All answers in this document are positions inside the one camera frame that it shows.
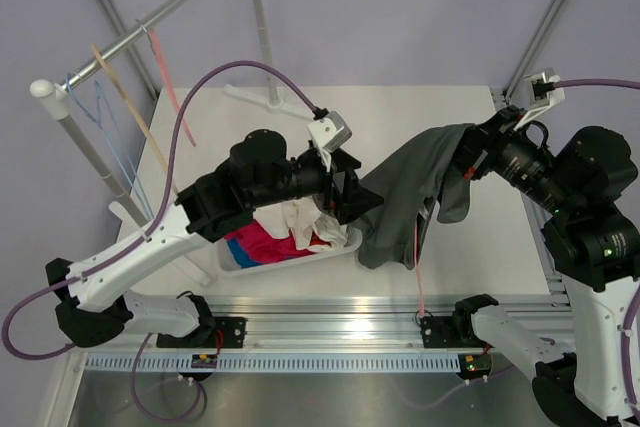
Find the dark grey t shirt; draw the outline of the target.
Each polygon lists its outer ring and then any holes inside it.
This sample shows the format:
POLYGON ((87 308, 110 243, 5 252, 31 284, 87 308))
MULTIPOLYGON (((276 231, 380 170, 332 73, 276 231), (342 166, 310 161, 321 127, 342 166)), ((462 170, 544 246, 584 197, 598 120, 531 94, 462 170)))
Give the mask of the dark grey t shirt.
POLYGON ((470 183, 453 166, 453 157, 470 127, 467 123, 425 130, 361 179, 361 186, 384 199, 354 222, 363 236, 358 251, 361 265, 376 269, 396 262, 413 269, 413 250, 425 238, 425 230, 415 228, 416 221, 420 210, 431 209, 435 202, 438 222, 452 224, 466 218, 470 183))

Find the thin pink wire hanger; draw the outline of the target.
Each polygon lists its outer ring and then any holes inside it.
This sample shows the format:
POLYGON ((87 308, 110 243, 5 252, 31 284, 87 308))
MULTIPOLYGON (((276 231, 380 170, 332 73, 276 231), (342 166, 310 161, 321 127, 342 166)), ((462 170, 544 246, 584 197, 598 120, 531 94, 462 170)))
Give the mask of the thin pink wire hanger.
POLYGON ((418 291, 419 291, 418 314, 419 314, 419 318, 421 319, 424 317, 426 313, 426 309, 425 309, 425 294, 424 294, 424 288, 423 288, 423 281, 422 281, 421 271, 419 267, 418 240, 419 240, 418 223, 416 221, 414 223, 414 229, 413 229, 413 263, 414 263, 414 271, 415 271, 416 281, 417 281, 418 291))

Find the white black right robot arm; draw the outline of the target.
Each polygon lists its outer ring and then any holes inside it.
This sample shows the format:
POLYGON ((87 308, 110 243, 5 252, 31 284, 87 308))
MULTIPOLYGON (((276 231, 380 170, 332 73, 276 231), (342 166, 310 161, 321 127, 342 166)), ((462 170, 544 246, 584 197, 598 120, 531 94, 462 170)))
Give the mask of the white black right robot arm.
POLYGON ((574 350, 511 319, 492 297, 458 302, 463 339, 496 348, 530 382, 558 426, 639 422, 639 231, 617 207, 638 170, 624 137, 580 129, 557 154, 527 136, 531 120, 509 106, 467 128, 453 162, 468 180, 495 173, 549 214, 541 234, 568 297, 574 350))

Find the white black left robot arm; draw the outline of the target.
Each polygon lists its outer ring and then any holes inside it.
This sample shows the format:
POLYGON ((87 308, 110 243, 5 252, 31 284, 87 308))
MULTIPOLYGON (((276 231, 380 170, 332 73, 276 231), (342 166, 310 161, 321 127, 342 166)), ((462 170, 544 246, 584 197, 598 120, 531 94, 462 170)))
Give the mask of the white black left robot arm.
POLYGON ((60 330, 82 348, 105 344, 122 333, 155 334, 160 348, 197 348, 213 342, 218 323, 207 301, 132 291, 139 281, 188 253, 249 225, 259 207, 310 198, 340 224, 382 205, 380 195, 359 182, 360 162, 341 149, 323 164, 309 148, 287 156, 285 139, 256 130, 234 145, 227 160, 198 178, 176 200, 163 201, 143 233, 71 262, 55 259, 45 271, 59 303, 60 330))

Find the thick pink plastic hanger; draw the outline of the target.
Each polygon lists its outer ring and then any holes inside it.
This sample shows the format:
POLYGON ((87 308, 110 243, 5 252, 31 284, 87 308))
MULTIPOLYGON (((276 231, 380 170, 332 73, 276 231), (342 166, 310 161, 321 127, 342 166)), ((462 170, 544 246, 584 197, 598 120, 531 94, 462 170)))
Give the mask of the thick pink plastic hanger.
POLYGON ((161 79, 163 81, 164 88, 167 91, 167 95, 169 100, 174 108, 176 114, 180 111, 180 103, 178 102, 175 89, 172 83, 172 79, 170 76, 170 72, 167 66, 167 62, 162 51, 161 45, 159 43, 159 39, 157 34, 153 29, 149 30, 147 33, 147 37, 149 38, 149 43, 151 46, 151 50, 154 54, 156 65, 158 67, 161 79))

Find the beige wooden hanger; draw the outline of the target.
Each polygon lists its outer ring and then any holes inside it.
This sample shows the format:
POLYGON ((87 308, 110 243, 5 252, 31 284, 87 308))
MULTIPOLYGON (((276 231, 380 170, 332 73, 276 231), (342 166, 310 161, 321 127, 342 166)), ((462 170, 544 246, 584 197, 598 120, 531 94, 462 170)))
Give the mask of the beige wooden hanger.
POLYGON ((168 165, 168 161, 167 161, 166 157, 161 152, 161 150, 160 150, 160 148, 159 148, 154 136, 152 135, 152 133, 149 130, 149 127, 147 126, 147 124, 143 120, 143 118, 142 118, 138 108, 136 107, 135 103, 133 102, 133 100, 129 96, 129 94, 126 91, 126 89, 124 88, 124 86, 122 85, 122 82, 121 82, 117 72, 105 61, 104 57, 102 56, 102 54, 100 53, 99 49, 97 48, 97 46, 95 44, 91 44, 90 48, 91 48, 92 54, 94 55, 95 60, 98 62, 99 66, 105 71, 105 73, 108 76, 108 78, 110 79, 112 85, 115 87, 116 91, 118 92, 120 98, 122 99, 122 101, 126 105, 129 113, 131 114, 131 116, 135 120, 138 128, 142 132, 145 140, 150 145, 150 147, 151 147, 151 149, 152 149, 152 151, 153 151, 153 153, 155 155, 157 163, 162 168, 164 173, 166 175, 169 175, 169 169, 168 169, 169 165, 168 165))

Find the white cloth in basket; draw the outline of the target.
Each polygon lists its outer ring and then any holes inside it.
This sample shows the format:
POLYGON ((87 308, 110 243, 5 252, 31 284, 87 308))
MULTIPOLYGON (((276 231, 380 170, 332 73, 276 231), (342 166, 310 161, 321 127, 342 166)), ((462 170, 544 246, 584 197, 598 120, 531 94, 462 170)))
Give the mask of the white cloth in basket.
POLYGON ((254 220, 274 239, 291 238, 298 251, 334 251, 348 241, 347 227, 320 211, 310 197, 260 207, 254 220))

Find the white plastic laundry basket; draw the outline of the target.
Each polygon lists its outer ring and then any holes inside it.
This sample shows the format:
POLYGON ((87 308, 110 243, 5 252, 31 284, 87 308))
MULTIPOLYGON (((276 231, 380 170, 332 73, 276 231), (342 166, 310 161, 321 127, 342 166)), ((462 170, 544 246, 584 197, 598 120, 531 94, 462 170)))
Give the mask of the white plastic laundry basket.
POLYGON ((231 250, 228 248, 227 242, 225 240, 221 240, 210 249, 210 260, 216 272, 223 277, 237 277, 254 273, 269 272, 281 268, 299 266, 312 261, 327 260, 332 257, 338 257, 357 251, 363 240, 362 232, 357 228, 349 227, 347 229, 347 234, 347 242, 342 248, 315 253, 313 255, 294 258, 282 262, 261 264, 247 268, 242 268, 241 265, 235 261, 231 250))

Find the silver white clothes rack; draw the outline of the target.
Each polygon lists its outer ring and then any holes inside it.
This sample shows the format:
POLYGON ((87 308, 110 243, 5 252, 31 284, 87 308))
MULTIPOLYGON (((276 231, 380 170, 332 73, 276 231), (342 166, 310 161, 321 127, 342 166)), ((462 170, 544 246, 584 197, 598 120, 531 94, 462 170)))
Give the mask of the silver white clothes rack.
MULTIPOLYGON (((317 84, 328 60, 315 48, 328 0, 263 0, 276 66, 317 84)), ((92 43, 112 33, 94 0, 2 0, 3 253, 23 285, 43 281, 44 264, 104 247, 117 230, 109 190, 73 142, 29 92, 80 65, 92 43)), ((190 0, 159 25, 169 71, 181 87, 229 60, 259 57, 251 0, 190 0)))

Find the aluminium mounting rail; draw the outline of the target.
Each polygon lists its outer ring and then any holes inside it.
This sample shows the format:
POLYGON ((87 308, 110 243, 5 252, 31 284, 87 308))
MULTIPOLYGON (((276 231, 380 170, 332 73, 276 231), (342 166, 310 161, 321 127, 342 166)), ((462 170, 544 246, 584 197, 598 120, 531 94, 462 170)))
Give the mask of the aluminium mounting rail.
MULTIPOLYGON (((564 293, 498 295, 507 313, 536 334, 555 341, 573 340, 573 315, 564 293)), ((211 296, 219 315, 247 319, 244 348, 311 350, 408 350, 423 346, 412 296, 267 298, 211 296)))

